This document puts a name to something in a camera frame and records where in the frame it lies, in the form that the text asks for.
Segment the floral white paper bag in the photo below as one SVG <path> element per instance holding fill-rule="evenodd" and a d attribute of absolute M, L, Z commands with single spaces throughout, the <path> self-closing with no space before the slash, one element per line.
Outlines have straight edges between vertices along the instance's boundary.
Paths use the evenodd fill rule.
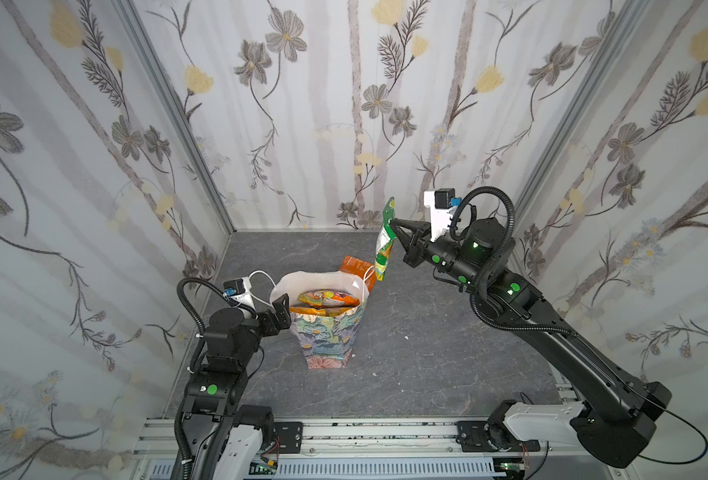
<path fill-rule="evenodd" d="M 370 292 L 358 276 L 341 271 L 311 273 L 298 271 L 285 275 L 272 283 L 267 299 L 251 294 L 254 301 L 268 305 L 287 293 L 290 308 L 310 307 L 298 301 L 301 293 L 315 290 L 341 290 L 357 297 L 360 305 L 356 313 L 340 317 L 318 317 L 291 313 L 290 332 L 296 337 L 310 369 L 340 369 L 352 355 L 357 332 L 364 318 Z"/>

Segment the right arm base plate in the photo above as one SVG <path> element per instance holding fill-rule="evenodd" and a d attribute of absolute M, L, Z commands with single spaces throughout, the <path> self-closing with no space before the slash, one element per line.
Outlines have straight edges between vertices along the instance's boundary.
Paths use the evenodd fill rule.
<path fill-rule="evenodd" d="M 464 453 L 540 452 L 537 440 L 516 439 L 502 422 L 458 421 L 456 442 Z"/>

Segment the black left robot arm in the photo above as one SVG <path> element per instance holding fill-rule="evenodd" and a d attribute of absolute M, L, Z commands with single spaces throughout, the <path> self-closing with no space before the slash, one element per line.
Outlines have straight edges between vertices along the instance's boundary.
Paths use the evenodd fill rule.
<path fill-rule="evenodd" d="M 243 405 L 248 366 L 261 341 L 291 326 L 286 294 L 264 311 L 236 303 L 205 324 L 186 294 L 189 284 L 226 292 L 201 278 L 179 281 L 176 293 L 196 324 L 197 345 L 189 380 L 173 420 L 178 447 L 173 479 L 244 479 L 254 458 L 280 452 L 280 436 L 268 406 Z"/>

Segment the green yellow Fox's candy bag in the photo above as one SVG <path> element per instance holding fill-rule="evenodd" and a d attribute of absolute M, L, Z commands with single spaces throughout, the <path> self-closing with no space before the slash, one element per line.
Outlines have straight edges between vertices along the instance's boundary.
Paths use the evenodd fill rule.
<path fill-rule="evenodd" d="M 382 281 L 391 257 L 396 234 L 391 228 L 391 221 L 395 218 L 395 198 L 391 197 L 382 211 L 382 227 L 376 243 L 375 277 Z"/>

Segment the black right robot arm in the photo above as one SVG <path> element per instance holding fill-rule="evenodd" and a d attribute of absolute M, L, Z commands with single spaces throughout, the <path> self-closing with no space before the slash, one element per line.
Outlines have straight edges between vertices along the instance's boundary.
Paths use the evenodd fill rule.
<path fill-rule="evenodd" d="M 461 432 L 460 443 L 492 452 L 534 441 L 579 445 L 618 469 L 644 459 L 657 420 L 669 411 L 671 391 L 614 363 L 570 326 L 533 283 L 508 268 L 516 227 L 510 197 L 491 186 L 463 198 L 446 188 L 429 192 L 428 209 L 427 221 L 383 220 L 384 230 L 404 248 L 405 263 L 431 265 L 436 280 L 467 295 L 482 323 L 526 342 L 581 396 L 563 405 L 505 400 L 480 432 Z"/>

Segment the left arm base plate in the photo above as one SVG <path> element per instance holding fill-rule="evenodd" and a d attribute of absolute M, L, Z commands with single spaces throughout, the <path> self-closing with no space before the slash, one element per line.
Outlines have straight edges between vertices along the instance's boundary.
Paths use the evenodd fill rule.
<path fill-rule="evenodd" d="M 304 424 L 298 421 L 276 422 L 271 442 L 265 454 L 300 454 L 302 448 Z"/>

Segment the yellow mango Lot100 bag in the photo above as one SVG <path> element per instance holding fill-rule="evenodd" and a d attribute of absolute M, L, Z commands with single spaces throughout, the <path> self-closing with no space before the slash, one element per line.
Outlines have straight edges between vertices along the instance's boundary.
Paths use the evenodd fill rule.
<path fill-rule="evenodd" d="M 356 313 L 358 306 L 345 306 L 345 307 L 333 307 L 333 308 L 317 308 L 317 307 L 302 307 L 293 306 L 290 308 L 290 312 L 298 315 L 309 315 L 318 317 L 340 317 L 342 315 L 351 315 Z"/>

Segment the orange snack packet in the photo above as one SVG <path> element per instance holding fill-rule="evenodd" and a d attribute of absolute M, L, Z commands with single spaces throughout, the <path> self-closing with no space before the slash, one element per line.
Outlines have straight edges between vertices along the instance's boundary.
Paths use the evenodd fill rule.
<path fill-rule="evenodd" d="M 360 277 L 371 292 L 376 284 L 376 270 L 372 263 L 347 255 L 340 267 L 340 271 Z"/>

